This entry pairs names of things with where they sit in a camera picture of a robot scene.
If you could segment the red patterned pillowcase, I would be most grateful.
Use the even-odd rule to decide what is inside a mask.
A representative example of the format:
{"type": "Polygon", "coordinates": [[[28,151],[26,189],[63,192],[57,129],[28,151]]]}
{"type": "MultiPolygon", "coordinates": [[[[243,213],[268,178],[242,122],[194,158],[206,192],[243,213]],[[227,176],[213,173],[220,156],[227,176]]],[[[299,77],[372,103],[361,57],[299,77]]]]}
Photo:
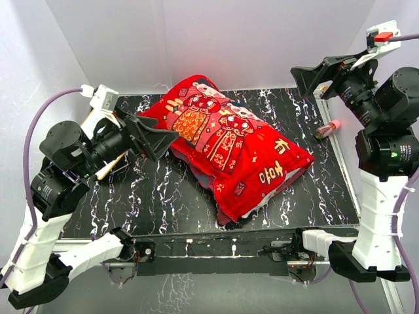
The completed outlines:
{"type": "Polygon", "coordinates": [[[182,80],[140,115],[179,134],[170,149],[213,192],[221,226],[238,222],[288,173],[315,160],[204,75],[182,80]]]}

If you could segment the white pillow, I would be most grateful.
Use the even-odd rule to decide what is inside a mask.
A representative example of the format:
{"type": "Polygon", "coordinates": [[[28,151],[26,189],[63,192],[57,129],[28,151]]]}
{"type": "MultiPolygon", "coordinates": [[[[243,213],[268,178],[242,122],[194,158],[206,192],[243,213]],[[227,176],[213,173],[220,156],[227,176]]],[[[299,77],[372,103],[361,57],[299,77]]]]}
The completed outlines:
{"type": "Polygon", "coordinates": [[[242,215],[242,218],[247,218],[253,211],[258,211],[260,208],[265,206],[269,202],[270,199],[272,199],[274,196],[278,195],[280,192],[285,190],[288,186],[293,184],[305,171],[306,171],[306,168],[301,167],[288,173],[285,176],[284,182],[281,185],[279,185],[279,187],[275,188],[273,191],[271,191],[266,196],[264,196],[262,200],[259,202],[259,204],[256,207],[250,209],[244,215],[242,215]]]}

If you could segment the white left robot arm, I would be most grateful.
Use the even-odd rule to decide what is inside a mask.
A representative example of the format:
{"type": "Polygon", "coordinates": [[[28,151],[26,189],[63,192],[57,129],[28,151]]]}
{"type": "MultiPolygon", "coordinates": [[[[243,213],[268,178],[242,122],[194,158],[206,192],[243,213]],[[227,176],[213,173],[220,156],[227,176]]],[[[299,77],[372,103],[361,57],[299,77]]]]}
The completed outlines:
{"type": "Polygon", "coordinates": [[[14,309],[53,301],[76,276],[106,260],[133,259],[135,241],[120,227],[71,251],[53,248],[101,168],[125,152],[152,161],[166,153],[178,133],[157,124],[155,118],[117,112],[98,122],[93,138],[70,120],[50,128],[39,147],[45,158],[29,187],[20,237],[1,270],[1,287],[10,290],[14,309]]]}

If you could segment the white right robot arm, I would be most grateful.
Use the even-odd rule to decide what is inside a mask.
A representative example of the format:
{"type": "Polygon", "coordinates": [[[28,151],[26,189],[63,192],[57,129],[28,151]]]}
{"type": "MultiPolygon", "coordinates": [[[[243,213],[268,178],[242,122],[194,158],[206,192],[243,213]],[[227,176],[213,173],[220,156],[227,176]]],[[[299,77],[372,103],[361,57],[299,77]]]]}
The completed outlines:
{"type": "Polygon", "coordinates": [[[291,249],[301,260],[318,253],[335,273],[358,283],[408,281],[395,240],[401,235],[401,193],[418,175],[418,139],[412,130],[418,119],[418,69],[399,68],[378,85],[377,60],[358,61],[357,55],[333,56],[316,67],[291,69],[302,97],[328,82],[322,98],[339,97],[361,123],[355,148],[363,189],[355,240],[310,228],[298,232],[291,249]]]}

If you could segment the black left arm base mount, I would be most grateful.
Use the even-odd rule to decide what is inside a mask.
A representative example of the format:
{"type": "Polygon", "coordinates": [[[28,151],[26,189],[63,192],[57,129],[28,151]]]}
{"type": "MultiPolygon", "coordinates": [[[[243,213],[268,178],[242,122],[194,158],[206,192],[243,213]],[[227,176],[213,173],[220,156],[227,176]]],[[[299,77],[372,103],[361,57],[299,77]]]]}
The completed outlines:
{"type": "Polygon", "coordinates": [[[152,241],[136,241],[134,249],[134,265],[152,263],[156,257],[156,245],[152,241]]]}

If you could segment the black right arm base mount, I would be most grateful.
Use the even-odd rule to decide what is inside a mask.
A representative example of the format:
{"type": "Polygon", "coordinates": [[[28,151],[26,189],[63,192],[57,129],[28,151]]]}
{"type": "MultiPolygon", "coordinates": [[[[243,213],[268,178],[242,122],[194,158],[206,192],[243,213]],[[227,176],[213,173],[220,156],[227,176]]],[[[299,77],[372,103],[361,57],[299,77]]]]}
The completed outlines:
{"type": "Polygon", "coordinates": [[[257,256],[265,256],[275,262],[303,262],[311,265],[325,261],[318,253],[301,248],[294,248],[291,242],[274,240],[257,251],[257,256]]]}

